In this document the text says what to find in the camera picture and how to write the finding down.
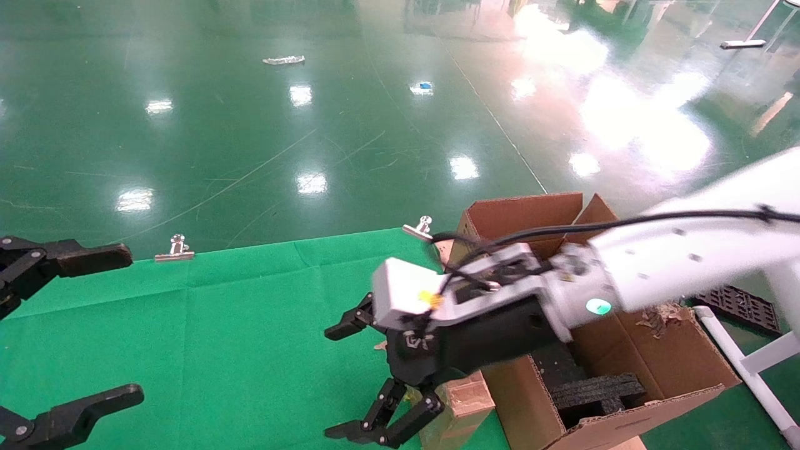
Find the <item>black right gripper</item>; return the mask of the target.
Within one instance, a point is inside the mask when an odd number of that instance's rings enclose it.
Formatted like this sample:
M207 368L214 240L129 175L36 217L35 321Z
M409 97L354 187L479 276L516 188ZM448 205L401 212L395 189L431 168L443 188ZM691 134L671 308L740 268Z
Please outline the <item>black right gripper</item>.
M373 301L373 294L367 293L357 307L345 311L337 324L326 328L326 339L342 340L372 326ZM536 296L460 324L439 327L431 336L412 344L411 337L402 332L388 331L387 363L394 378L386 379L363 419L326 428L324 436L398 449L444 411L445 404L435 386L529 355L558 341ZM393 421L408 385L419 386L422 399Z

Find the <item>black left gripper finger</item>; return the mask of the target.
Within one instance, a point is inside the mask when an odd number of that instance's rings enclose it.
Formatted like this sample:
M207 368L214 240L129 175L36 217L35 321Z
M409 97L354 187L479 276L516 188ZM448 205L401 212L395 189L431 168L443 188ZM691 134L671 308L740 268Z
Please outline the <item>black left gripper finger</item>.
M2 449L66 449L85 443L105 416L144 401L139 384L125 384L65 402L28 419L1 407Z
M4 236L1 242L1 319L56 278L106 273L133 264L123 243L83 247L74 239L34 242Z

